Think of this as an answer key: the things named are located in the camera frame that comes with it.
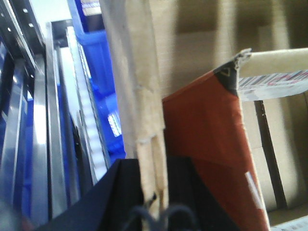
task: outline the blue plastic bin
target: blue plastic bin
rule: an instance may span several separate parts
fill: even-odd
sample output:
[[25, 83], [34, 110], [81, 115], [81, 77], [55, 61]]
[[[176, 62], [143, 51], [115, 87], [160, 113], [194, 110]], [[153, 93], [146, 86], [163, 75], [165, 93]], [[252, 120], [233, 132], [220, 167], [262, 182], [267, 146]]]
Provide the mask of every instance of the blue plastic bin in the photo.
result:
[[97, 105], [110, 160], [113, 163], [117, 158], [125, 158], [116, 94], [101, 99]]
[[68, 5], [76, 38], [83, 47], [93, 83], [100, 94], [108, 96], [115, 92], [115, 84], [106, 32], [103, 29], [88, 31], [80, 0], [68, 0]]

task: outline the black object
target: black object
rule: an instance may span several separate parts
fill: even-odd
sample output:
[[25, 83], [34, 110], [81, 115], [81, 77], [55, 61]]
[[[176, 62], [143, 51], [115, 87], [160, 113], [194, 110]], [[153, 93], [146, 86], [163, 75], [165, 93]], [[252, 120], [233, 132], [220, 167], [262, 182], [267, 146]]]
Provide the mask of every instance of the black object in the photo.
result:
[[136, 206], [131, 211], [131, 218], [125, 224], [122, 231], [126, 231], [129, 228], [130, 223], [138, 217], [141, 217], [143, 220], [147, 222], [147, 225], [150, 229], [150, 231], [167, 231], [167, 224], [168, 224], [168, 218], [173, 216], [174, 214], [178, 212], [183, 212], [187, 215], [187, 218], [191, 222], [192, 231], [199, 231], [197, 226], [196, 217], [193, 214], [193, 212], [185, 205], [173, 205], [167, 208], [164, 212], [160, 214], [160, 217], [158, 220], [155, 220], [150, 214], [149, 211], [141, 206]]
[[[189, 158], [170, 157], [167, 165], [171, 205], [189, 207], [201, 230], [239, 230], [202, 183]], [[138, 160], [117, 160], [78, 203], [37, 231], [121, 231], [130, 220], [130, 211], [142, 204]], [[174, 212], [168, 230], [192, 230], [187, 214]], [[126, 231], [141, 231], [141, 220], [135, 219]]]

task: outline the stainless steel frame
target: stainless steel frame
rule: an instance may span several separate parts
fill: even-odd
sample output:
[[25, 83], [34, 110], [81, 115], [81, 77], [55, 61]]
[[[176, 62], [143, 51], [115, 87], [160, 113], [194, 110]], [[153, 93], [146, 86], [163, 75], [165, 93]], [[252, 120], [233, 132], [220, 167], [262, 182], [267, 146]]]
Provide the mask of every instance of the stainless steel frame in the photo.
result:
[[10, 106], [0, 167], [0, 197], [21, 207], [27, 114], [26, 71], [23, 60], [15, 61]]
[[36, 63], [33, 98], [31, 219], [36, 224], [45, 224], [49, 220], [45, 61], [42, 56], [38, 56]]
[[67, 209], [67, 198], [64, 182], [62, 136], [60, 128], [60, 112], [58, 102], [57, 80], [58, 70], [55, 68], [54, 41], [52, 23], [47, 23], [46, 37], [46, 77], [47, 77], [47, 118], [48, 118], [48, 151], [51, 191], [52, 218]]

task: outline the cardboard wall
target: cardboard wall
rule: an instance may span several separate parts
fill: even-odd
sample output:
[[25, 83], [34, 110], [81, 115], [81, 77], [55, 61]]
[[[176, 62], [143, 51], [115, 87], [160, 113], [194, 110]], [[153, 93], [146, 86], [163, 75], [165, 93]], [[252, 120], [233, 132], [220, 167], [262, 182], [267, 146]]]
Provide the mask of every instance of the cardboard wall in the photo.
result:
[[305, 0], [150, 0], [161, 92], [175, 92], [238, 51], [308, 47]]

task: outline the blue container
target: blue container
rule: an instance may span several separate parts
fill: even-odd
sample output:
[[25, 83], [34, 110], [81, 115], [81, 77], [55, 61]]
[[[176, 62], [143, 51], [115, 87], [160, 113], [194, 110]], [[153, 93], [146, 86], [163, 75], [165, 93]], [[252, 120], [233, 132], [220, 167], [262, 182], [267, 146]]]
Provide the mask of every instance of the blue container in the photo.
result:
[[97, 101], [97, 105], [110, 160], [113, 163], [117, 158], [125, 158], [116, 94]]
[[[108, 96], [115, 92], [115, 84], [106, 31], [89, 31], [91, 22], [87, 22], [80, 0], [68, 0], [68, 5], [76, 38], [83, 47], [93, 83], [98, 87], [100, 94]], [[103, 20], [100, 23], [102, 25], [97, 28], [104, 28]]]

